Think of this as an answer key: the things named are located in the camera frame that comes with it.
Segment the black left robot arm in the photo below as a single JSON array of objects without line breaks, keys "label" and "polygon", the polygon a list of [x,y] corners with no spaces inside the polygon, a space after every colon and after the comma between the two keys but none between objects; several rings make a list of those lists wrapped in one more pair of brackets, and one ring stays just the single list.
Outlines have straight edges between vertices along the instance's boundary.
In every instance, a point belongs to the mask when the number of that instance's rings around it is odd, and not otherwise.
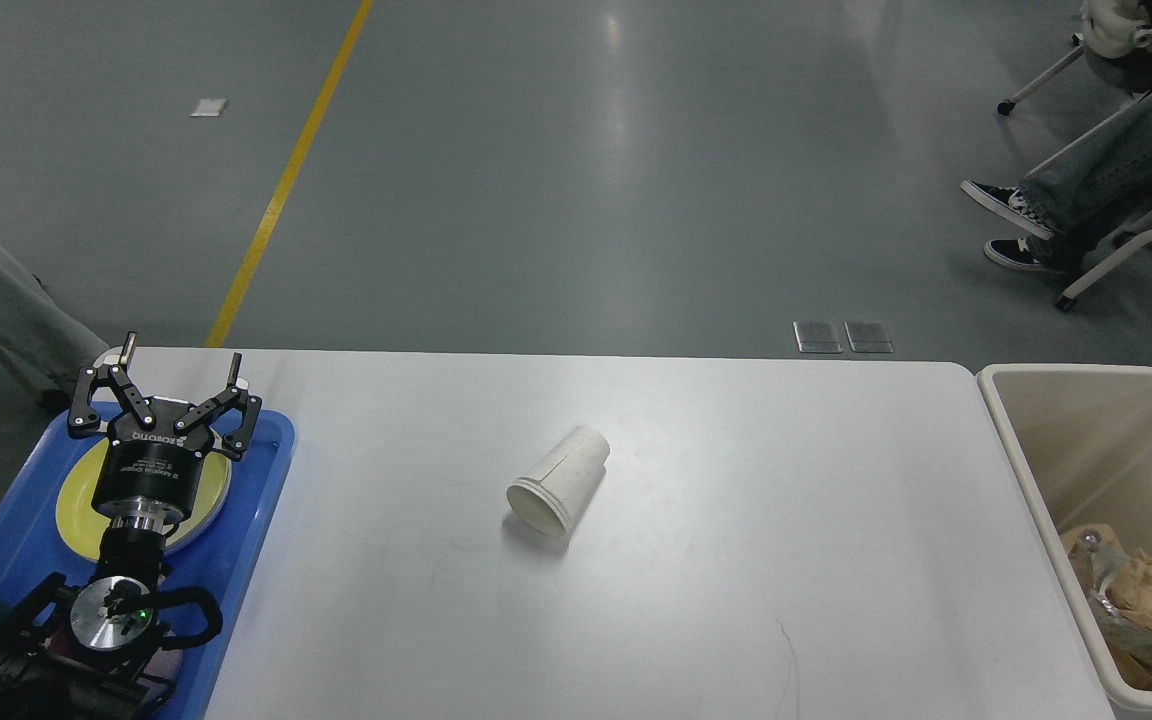
[{"label": "black left robot arm", "polygon": [[205,401],[147,396],[132,382],[137,334],[78,370],[73,439],[104,439],[90,507],[108,520],[90,579],[54,573],[0,621],[0,719],[147,719],[177,689],[169,653],[205,646],[223,612],[200,585],[164,588],[166,541],[195,514],[206,462],[250,450],[262,397],[233,354]]}]

